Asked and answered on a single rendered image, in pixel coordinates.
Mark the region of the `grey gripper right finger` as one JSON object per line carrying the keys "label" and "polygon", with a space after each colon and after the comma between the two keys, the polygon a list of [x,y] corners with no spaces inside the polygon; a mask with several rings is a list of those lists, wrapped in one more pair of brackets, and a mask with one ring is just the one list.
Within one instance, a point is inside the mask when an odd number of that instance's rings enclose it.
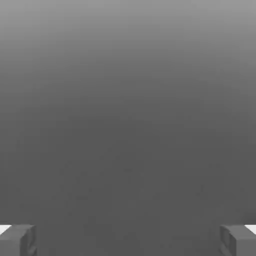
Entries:
{"label": "grey gripper right finger", "polygon": [[221,225],[220,256],[256,256],[256,224]]}

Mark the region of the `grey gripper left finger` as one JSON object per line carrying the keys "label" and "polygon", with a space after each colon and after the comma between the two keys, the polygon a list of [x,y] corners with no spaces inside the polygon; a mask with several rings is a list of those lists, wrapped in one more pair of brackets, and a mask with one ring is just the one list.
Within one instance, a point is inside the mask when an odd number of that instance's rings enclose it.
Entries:
{"label": "grey gripper left finger", "polygon": [[38,256],[37,226],[5,225],[0,231],[0,256]]}

